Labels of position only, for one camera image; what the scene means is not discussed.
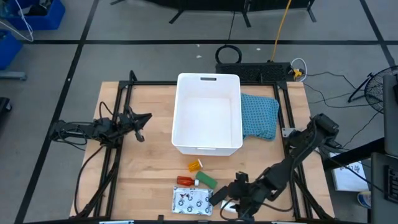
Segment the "blue bin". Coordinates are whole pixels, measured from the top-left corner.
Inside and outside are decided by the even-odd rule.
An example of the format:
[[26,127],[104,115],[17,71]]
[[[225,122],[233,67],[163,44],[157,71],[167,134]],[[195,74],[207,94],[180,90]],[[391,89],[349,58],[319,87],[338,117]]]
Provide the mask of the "blue bin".
[[21,48],[21,42],[11,32],[0,29],[0,70],[7,68]]
[[[38,4],[40,0],[18,0],[21,8]],[[19,7],[15,0],[9,0],[7,4],[7,14],[4,17],[18,30],[27,30],[25,22],[18,15]],[[58,29],[65,13],[65,6],[60,0],[53,0],[46,16],[25,16],[26,22],[33,30],[55,30]]]

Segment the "bin handle cutout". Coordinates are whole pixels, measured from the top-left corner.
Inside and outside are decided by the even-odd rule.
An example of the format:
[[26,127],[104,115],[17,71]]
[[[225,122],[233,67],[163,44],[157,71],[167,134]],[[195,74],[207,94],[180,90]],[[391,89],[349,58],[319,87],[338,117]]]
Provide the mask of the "bin handle cutout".
[[199,149],[199,150],[216,150],[216,148],[201,148],[201,147],[198,147],[197,149]]
[[217,81],[217,78],[207,78],[207,77],[200,77],[202,81]]

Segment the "black floor stripe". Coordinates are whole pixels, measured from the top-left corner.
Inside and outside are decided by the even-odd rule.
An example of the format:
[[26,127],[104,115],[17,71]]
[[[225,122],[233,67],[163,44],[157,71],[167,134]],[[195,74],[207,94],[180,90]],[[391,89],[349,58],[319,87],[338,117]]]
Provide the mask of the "black floor stripe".
[[373,32],[376,35],[377,40],[380,43],[381,49],[382,49],[382,51],[384,53],[384,56],[387,59],[388,64],[390,66],[394,66],[396,64],[395,61],[394,61],[394,58],[392,58],[392,55],[391,55],[391,53],[390,53],[390,51],[389,51],[389,49],[388,49],[388,47],[386,45],[386,42],[384,41],[383,36],[381,35],[381,32],[380,32],[380,30],[379,30],[379,28],[378,28],[378,26],[376,24],[376,21],[374,20],[374,18],[372,16],[372,13],[371,13],[371,11],[370,11],[370,9],[368,7],[368,4],[366,4],[365,0],[359,0],[359,1],[361,2],[361,5],[363,7],[363,10],[365,11],[366,17],[368,18],[369,23],[371,24]]
[[59,120],[59,117],[61,115],[63,104],[65,103],[65,99],[67,97],[68,90],[69,90],[70,84],[72,82],[73,75],[75,74],[75,70],[76,70],[76,67],[77,67],[79,59],[80,59],[81,51],[84,46],[84,40],[87,38],[88,31],[89,31],[91,23],[93,21],[93,17],[94,17],[96,8],[98,6],[98,1],[99,0],[94,0],[93,5],[91,7],[89,16],[86,21],[85,28],[84,28],[83,33],[80,38],[80,43],[76,49],[75,56],[73,57],[72,63],[70,65],[70,68],[68,71],[68,75],[65,79],[65,83],[63,84],[60,98],[58,99],[58,103],[57,103],[57,106],[55,107],[55,111],[52,116],[49,129],[47,130],[46,138],[44,139],[42,148],[40,150],[39,157],[37,159],[36,165],[34,167],[32,176],[30,178],[29,184],[25,191],[24,198],[22,199],[22,203],[21,203],[21,206],[19,207],[18,214],[17,214],[17,217],[16,217],[14,223],[20,224],[20,223],[23,223],[25,220],[25,216],[26,216],[27,210],[29,208],[30,201],[32,200],[32,196],[33,196],[34,190],[36,188],[37,182],[39,180],[40,173],[42,171],[45,158],[47,157],[47,153],[50,148],[51,140],[48,138],[50,127],[51,127],[51,124],[53,124],[54,122]]
[[398,45],[398,40],[385,40],[384,43],[387,45]]
[[[24,44],[80,44],[80,40],[35,40]],[[90,45],[174,45],[174,44],[264,44],[273,45],[275,40],[84,40]],[[279,40],[279,45],[378,45],[378,40]]]

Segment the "gray floor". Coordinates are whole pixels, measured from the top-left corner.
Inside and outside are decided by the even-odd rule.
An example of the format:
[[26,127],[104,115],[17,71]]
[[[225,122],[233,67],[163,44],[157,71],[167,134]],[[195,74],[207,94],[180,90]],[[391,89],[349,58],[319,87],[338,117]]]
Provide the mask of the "gray floor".
[[[63,1],[67,12],[59,30],[35,31],[39,40],[79,40],[94,0]],[[394,0],[367,0],[385,40],[398,40]],[[184,12],[170,25],[176,13],[142,1],[126,1],[115,6],[100,0],[88,40],[179,40],[226,39],[232,13]],[[377,40],[357,0],[316,0],[313,23],[304,10],[291,10],[281,34],[282,40]],[[244,25],[237,14],[232,39],[274,39],[283,11],[250,13],[252,28]],[[60,119],[89,121],[93,117],[98,91],[103,81],[126,79],[133,69],[140,80],[176,80],[182,72],[214,72],[214,53],[220,45],[84,45],[68,91]],[[272,45],[238,45],[243,62],[265,62]],[[25,82],[0,80],[0,96],[11,98],[14,109],[0,132],[0,216],[2,223],[16,217],[27,183],[42,147],[62,86],[67,77],[77,45],[25,45],[8,70],[24,71]],[[388,46],[398,60],[398,46]],[[232,52],[222,53],[223,61],[235,60]],[[389,65],[379,45],[279,45],[276,62],[304,58],[308,72],[331,71],[344,74],[358,86],[369,72]],[[325,97],[352,92],[342,79],[328,75],[308,77],[308,85]],[[309,102],[319,93],[306,88]],[[345,106],[347,98],[330,100],[331,105]],[[365,104],[359,100],[354,104]],[[323,103],[310,104],[311,114],[326,113],[338,124],[338,141],[346,143],[376,113],[371,107],[334,109]],[[360,146],[383,136],[382,115],[347,145]],[[77,173],[83,152],[51,143],[49,154],[34,192],[25,221],[42,221],[68,217]],[[327,174],[336,217],[356,222],[366,221],[366,210],[356,202],[356,194],[336,192]]]

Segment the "white paper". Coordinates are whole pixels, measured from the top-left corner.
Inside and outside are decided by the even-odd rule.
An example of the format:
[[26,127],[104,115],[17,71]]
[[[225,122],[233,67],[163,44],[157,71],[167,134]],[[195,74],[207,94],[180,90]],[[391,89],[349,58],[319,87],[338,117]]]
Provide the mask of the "white paper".
[[[330,153],[330,156],[337,156],[337,153]],[[358,175],[365,178],[363,166],[361,162],[354,162],[347,165],[350,169],[355,171]],[[368,183],[361,180],[355,174],[344,167],[332,170],[335,189],[340,191],[362,192],[369,190]]]

